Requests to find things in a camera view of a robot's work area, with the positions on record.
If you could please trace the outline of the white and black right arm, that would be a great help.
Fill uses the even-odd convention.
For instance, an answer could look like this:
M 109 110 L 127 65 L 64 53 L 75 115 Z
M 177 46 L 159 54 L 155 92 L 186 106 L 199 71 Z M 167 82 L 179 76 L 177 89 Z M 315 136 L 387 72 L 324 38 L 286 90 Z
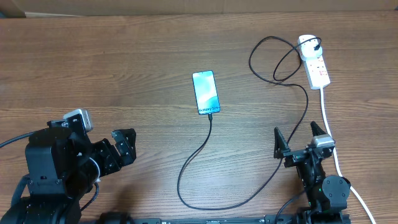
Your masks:
M 290 149 L 279 128 L 274 128 L 274 158 L 284 159 L 285 167 L 295 167 L 303 184 L 303 191 L 280 208 L 274 222 L 349 224 L 351 219 L 343 214 L 343 210 L 348 206 L 351 183 L 338 175 L 326 175 L 322 166 L 322 161 L 333 155 L 335 140 L 316 122 L 310 125 L 311 143 L 296 151 Z M 289 217 L 282 217 L 284 209 L 303 194 L 307 196 L 308 206 L 298 208 Z

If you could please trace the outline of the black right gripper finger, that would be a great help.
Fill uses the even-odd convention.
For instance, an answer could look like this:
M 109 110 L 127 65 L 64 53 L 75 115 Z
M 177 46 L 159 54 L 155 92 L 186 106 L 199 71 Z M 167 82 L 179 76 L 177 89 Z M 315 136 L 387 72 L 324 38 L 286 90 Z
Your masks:
M 319 127 L 319 125 L 315 121 L 312 121 L 310 123 L 310 126 L 312 129 L 313 136 L 321 136 L 321 135 L 326 134 L 326 132 L 324 130 L 322 130 L 322 128 Z
M 283 159 L 290 152 L 290 147 L 278 127 L 274 128 L 274 159 Z

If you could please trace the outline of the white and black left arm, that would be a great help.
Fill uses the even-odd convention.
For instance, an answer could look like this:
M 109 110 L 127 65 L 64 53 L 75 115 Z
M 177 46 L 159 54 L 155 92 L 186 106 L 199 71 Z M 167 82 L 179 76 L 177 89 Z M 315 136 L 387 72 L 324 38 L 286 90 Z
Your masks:
M 81 198 L 100 178 L 136 160 L 136 132 L 117 129 L 92 143 L 80 118 L 49 121 L 25 147 L 29 173 L 20 180 L 1 223 L 78 223 Z

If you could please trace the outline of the Samsung Galaxy smartphone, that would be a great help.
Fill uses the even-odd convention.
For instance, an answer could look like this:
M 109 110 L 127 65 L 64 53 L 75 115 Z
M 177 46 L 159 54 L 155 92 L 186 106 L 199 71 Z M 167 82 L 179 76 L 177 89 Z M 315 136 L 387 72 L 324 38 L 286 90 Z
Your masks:
M 213 114 L 221 111 L 215 76 L 212 70 L 192 74 L 198 114 Z

